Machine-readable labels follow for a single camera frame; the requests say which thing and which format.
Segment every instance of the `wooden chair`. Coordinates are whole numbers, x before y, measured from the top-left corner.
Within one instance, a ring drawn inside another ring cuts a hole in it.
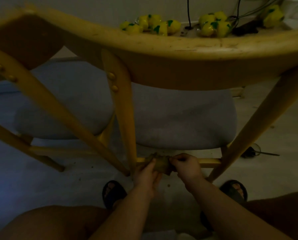
[[[199,159],[201,167],[214,168],[208,177],[211,182],[298,98],[298,30],[189,39],[128,35],[53,9],[33,8],[30,15],[52,24],[67,48],[107,72],[131,173],[137,163],[143,162],[136,154],[131,82],[162,89],[206,91],[281,76],[235,140],[222,148],[222,158]]]
[[[49,60],[62,47],[61,36],[46,21],[30,10],[13,11],[7,18],[0,20],[0,80],[5,78],[15,84],[24,95],[28,96],[65,125],[73,135],[93,149],[84,150],[85,153],[90,155],[99,153],[124,175],[129,175],[129,170],[107,148],[114,114],[108,118],[107,127],[98,137],[95,137],[29,72],[29,70]],[[0,126],[0,140],[60,172],[64,170],[64,166],[39,154],[45,154],[49,151],[56,154],[79,153],[79,150],[69,148],[32,146],[33,137],[30,136],[30,133],[17,136],[2,126]]]

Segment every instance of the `sandal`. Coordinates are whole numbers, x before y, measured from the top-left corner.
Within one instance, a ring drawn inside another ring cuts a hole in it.
[[[239,184],[240,188],[243,191],[243,197],[241,194],[233,187],[234,184]],[[244,187],[242,183],[240,183],[237,180],[229,180],[225,182],[220,188],[223,193],[225,193],[227,196],[229,196],[231,199],[233,199],[235,202],[238,202],[239,204],[242,204],[244,202],[247,202],[248,200],[248,193],[247,189]],[[203,213],[203,211],[200,213],[200,221],[202,225],[207,228],[208,231],[213,232],[213,227],[211,226],[210,222],[208,221],[206,215]]]
[[[110,190],[110,192],[105,197],[106,190],[109,183],[114,184],[114,187]],[[127,196],[127,192],[125,191],[125,189],[122,187],[121,184],[119,184],[115,180],[111,180],[108,183],[106,183],[106,185],[103,187],[103,190],[102,190],[102,200],[104,202],[104,205],[106,206],[106,209],[108,210],[111,210],[113,208],[113,205],[117,200],[124,199],[126,196]]]

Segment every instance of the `curved wooden backrest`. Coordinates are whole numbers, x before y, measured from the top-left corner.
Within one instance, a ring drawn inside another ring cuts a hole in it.
[[[62,47],[63,40],[56,29],[31,10],[11,10],[0,20],[0,51],[28,70],[45,63]]]
[[[178,90],[254,84],[298,65],[298,30],[240,38],[129,35],[54,9],[36,10],[58,28],[65,46],[103,69],[101,50],[116,54],[135,83]]]

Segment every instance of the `hand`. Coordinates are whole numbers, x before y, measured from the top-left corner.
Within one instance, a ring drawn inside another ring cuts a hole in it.
[[[179,178],[184,182],[188,191],[191,191],[195,182],[203,179],[200,164],[196,157],[187,153],[181,153],[169,159],[175,166]]]
[[[155,196],[156,189],[162,178],[162,173],[153,171],[155,165],[156,159],[154,158],[145,168],[143,166],[136,167],[133,179],[134,187],[145,190],[151,198]]]

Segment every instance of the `gray cushioned seat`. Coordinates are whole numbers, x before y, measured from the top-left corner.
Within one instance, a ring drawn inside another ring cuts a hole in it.
[[[85,62],[48,63],[33,74],[86,126],[99,134],[113,113],[105,73]],[[229,90],[178,91],[132,84],[136,141],[179,150],[212,149],[230,143],[236,112]],[[16,129],[43,139],[73,134],[31,102],[15,117]]]

